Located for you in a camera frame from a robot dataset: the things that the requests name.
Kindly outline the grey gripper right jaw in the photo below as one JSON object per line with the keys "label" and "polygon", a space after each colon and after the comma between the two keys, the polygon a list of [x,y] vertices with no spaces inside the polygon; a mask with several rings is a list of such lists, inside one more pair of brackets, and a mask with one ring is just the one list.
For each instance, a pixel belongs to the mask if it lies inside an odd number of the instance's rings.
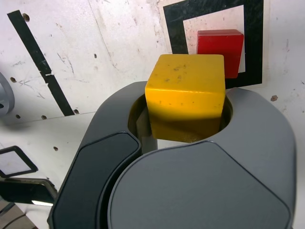
{"label": "grey gripper right jaw", "polygon": [[229,124],[210,138],[147,153],[113,187],[111,229],[289,229],[293,130],[269,101],[234,88]]}

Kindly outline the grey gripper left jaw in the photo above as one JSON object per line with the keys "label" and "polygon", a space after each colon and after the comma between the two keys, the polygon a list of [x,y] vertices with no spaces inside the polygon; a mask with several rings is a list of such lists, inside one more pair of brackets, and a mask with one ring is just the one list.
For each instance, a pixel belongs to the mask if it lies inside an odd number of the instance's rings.
{"label": "grey gripper left jaw", "polygon": [[145,86],[145,81],[127,85],[98,108],[50,211],[50,228],[113,228],[110,207],[118,181],[134,161],[158,148]]}

